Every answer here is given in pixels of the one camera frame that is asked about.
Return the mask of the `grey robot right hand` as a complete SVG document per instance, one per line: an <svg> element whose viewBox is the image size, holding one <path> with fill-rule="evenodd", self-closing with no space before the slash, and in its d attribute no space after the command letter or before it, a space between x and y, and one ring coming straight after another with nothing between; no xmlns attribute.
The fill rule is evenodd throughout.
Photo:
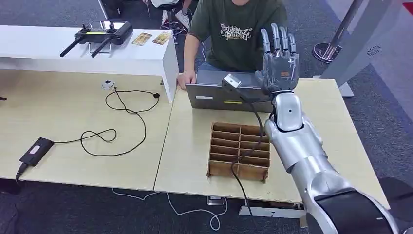
<svg viewBox="0 0 413 234"><path fill-rule="evenodd" d="M267 94L292 91L299 80L297 42L286 27L271 23L271 36L261 29L263 41L263 68L255 72L262 91Z"/></svg>

